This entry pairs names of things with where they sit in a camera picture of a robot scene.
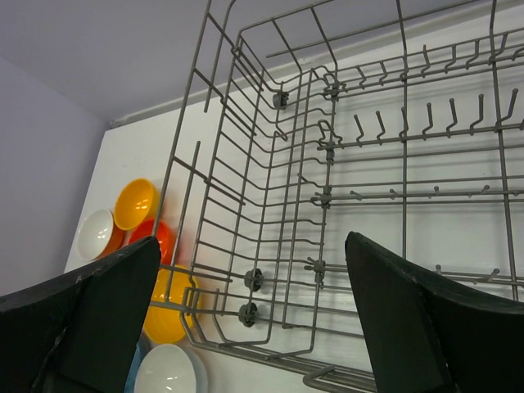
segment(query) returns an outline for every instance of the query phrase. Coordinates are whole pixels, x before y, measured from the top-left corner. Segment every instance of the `metal wire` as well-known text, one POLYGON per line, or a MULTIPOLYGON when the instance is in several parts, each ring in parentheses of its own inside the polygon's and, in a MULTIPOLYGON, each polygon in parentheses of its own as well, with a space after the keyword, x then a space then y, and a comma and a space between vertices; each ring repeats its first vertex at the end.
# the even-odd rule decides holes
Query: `metal wire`
MULTIPOLYGON (((504 137, 523 130, 524 120, 514 115, 522 99, 518 89, 508 95, 508 107, 501 104, 501 96, 505 99, 507 92, 499 86, 499 75, 503 70, 524 65, 524 27, 496 34, 497 1, 493 0, 489 34, 440 47, 423 45, 422 50, 410 51, 406 38, 407 21, 467 6, 474 0, 412 16, 403 14, 400 0, 391 1, 396 6, 396 20, 357 31, 330 36, 321 10, 337 0, 322 0, 247 26, 236 39, 232 39, 227 31, 235 0, 230 2, 223 24, 211 15, 212 0, 208 0, 160 193, 162 206, 173 166, 178 165, 187 171, 178 237, 171 265, 162 266, 170 271, 165 302, 151 304, 179 311, 180 321, 194 346, 301 373, 304 384, 324 391, 376 391, 370 372, 312 359, 320 334, 333 335, 334 340, 343 338, 363 342, 359 329, 323 325, 323 320, 332 316, 358 322, 356 309, 324 302, 329 296, 352 297, 345 261, 325 260, 327 239, 331 236, 328 222, 337 211, 348 209, 398 206, 401 209, 400 252, 405 258, 408 256, 408 233, 413 231, 408 221, 411 209, 424 206, 502 206, 509 274, 501 274, 497 268, 490 273, 447 268, 443 271, 440 265, 435 267, 435 271, 470 285, 511 288, 513 299, 518 300, 518 288, 524 287, 524 278, 517 275, 512 209, 524 201, 524 198, 519 198, 524 188, 509 181, 524 179, 524 174, 508 174, 506 153, 524 148, 524 143, 514 139, 507 143, 504 137), (322 39, 293 45, 283 27, 288 18, 306 14, 310 20, 312 17, 314 28, 322 39), (335 42, 395 25, 400 34, 401 53, 357 65, 343 65, 334 48, 335 42), (260 28, 275 34, 284 49, 275 53, 258 53, 248 44, 246 36, 260 28), (219 35, 209 77, 197 64, 206 29, 219 35), (327 64, 308 68, 301 62, 298 52, 320 45, 327 51, 327 64), (267 57, 284 54, 290 56, 296 72, 278 79, 264 66, 264 61, 267 57), (224 90, 216 84, 221 61, 230 61, 224 90), (459 97, 447 97, 444 124, 434 116, 436 102, 426 103, 426 108, 418 113, 424 117, 422 127, 420 122, 413 121, 410 96, 414 87, 427 84, 430 88, 445 81, 489 75, 487 73, 493 82, 493 124, 486 120, 491 108, 484 93, 475 95, 474 114, 468 117, 472 120, 467 123, 464 123, 466 116, 460 110, 459 97), (201 143, 195 146, 191 164, 182 158, 187 146, 179 143, 181 132, 191 132, 190 128, 184 128, 184 113, 195 77, 207 87, 205 111, 214 95, 221 105, 216 135, 210 141, 210 165, 206 172, 197 168, 202 161, 201 143), (234 94, 234 89, 240 89, 239 94, 234 94), (337 121, 339 113, 346 111, 348 100, 368 94, 380 97, 396 89, 401 92, 401 103, 395 108, 399 121, 396 127, 387 118, 387 110, 373 112, 374 126, 363 121, 365 114, 360 113, 351 113, 351 125, 341 125, 337 121), (348 133, 348 127, 356 127, 357 134, 348 133), (490 133, 496 133, 496 143, 495 140, 486 141, 485 137, 490 133), (431 145, 434 141, 446 143, 448 139, 462 142, 470 136, 481 143, 431 145), (429 148, 414 148, 415 144, 429 148), (469 177, 457 174, 443 178, 409 176, 409 165, 415 159, 488 155, 489 152, 498 153, 499 174, 469 177), (400 176, 381 181, 348 181, 337 176, 338 168, 377 162, 400 165, 400 176), (204 191, 189 270, 185 270, 174 264, 180 255, 181 232, 187 227, 188 206, 192 203, 192 189, 197 181, 204 183, 204 191), (217 219, 217 215, 228 217, 229 224, 217 219), (207 231, 219 233, 219 239, 228 240, 217 240, 207 231), (201 254, 206 252, 219 255, 225 264, 219 267, 204 262, 201 254), (191 286, 179 303, 169 298, 173 274, 190 276, 191 286), (197 287, 196 278, 206 280, 209 285, 197 287), (235 286, 238 282, 243 284, 241 291, 235 286), (303 292, 309 294, 308 301, 296 296, 303 292), (208 301, 198 308, 201 297, 208 301), (210 318, 204 322, 197 318, 199 314, 210 318), (303 318, 296 320, 297 314, 303 318), (187 324, 187 315, 194 322, 193 330, 187 324), (257 323, 263 324, 265 330, 258 336, 238 338, 226 328, 225 318, 236 319, 239 329, 243 328, 242 324, 257 323), (307 333, 304 346, 288 351, 271 348, 275 332, 280 329, 307 333)), ((160 210, 154 233, 159 220, 160 210)))

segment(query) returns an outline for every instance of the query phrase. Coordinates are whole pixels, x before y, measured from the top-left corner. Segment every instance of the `gray wall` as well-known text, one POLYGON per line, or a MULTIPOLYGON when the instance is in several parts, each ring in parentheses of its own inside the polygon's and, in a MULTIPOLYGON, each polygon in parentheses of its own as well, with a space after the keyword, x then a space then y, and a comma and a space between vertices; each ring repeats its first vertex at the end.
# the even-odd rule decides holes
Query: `gray wall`
POLYGON ((104 130, 0 58, 0 296, 63 272, 104 130))

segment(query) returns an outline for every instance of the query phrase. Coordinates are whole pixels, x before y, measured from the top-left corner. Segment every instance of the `dish rack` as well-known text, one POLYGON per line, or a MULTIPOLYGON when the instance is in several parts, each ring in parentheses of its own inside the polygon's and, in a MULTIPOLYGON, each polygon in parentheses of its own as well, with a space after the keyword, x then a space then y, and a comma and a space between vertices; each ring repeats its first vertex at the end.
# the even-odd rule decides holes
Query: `dish rack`
POLYGON ((194 247, 188 270, 162 269, 188 273, 193 285, 181 304, 151 303, 181 311, 194 346, 303 374, 323 391, 376 391, 347 277, 350 230, 453 280, 519 299, 524 28, 495 28, 511 27, 495 23, 511 10, 493 0, 485 15, 461 21, 459 33, 451 25, 422 34, 420 20, 486 2, 407 15, 391 0, 393 20, 348 33, 323 17, 354 3, 324 0, 233 39, 235 0, 222 22, 211 3, 160 194, 164 204, 169 180, 183 176, 174 260, 187 231, 194 247), (289 34, 297 18, 310 25, 302 42, 289 34), (251 46, 255 34, 282 50, 251 46), (348 51, 359 34, 389 41, 348 51), (209 70, 199 55, 210 44, 217 48, 209 70), (293 67, 283 77, 267 67, 279 56, 293 67), (215 81, 221 64, 225 86, 215 81), (193 150, 195 125, 184 113, 202 83, 200 106, 216 123, 193 150))

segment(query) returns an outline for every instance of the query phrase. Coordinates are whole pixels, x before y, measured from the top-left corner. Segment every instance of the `yellow bowl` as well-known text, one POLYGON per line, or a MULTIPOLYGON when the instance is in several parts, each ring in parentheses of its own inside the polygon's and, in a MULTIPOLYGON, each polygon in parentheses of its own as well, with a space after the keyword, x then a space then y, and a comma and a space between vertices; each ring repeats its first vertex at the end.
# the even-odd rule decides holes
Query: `yellow bowl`
POLYGON ((124 231, 136 228, 144 219, 154 219, 159 194, 146 178, 137 178, 124 187, 115 203, 115 224, 124 231))
MULTIPOLYGON (((184 269, 183 266, 175 265, 177 268, 184 269)), ((165 301, 165 289, 169 280, 169 270, 160 269, 156 277, 155 289, 151 295, 153 301, 165 301)), ((171 282, 171 292, 169 301, 172 303, 182 304, 183 293, 186 287, 190 287, 189 276, 185 273, 174 272, 173 281, 171 282)), ((201 298, 198 302, 198 308, 201 305, 201 298)), ((193 321, 191 315, 186 315, 187 325, 192 328, 193 321)), ((174 344, 186 336, 186 332, 180 321, 180 312, 175 309, 165 309, 150 305, 147 309, 146 319, 144 320, 144 332, 151 340, 157 344, 174 344)))

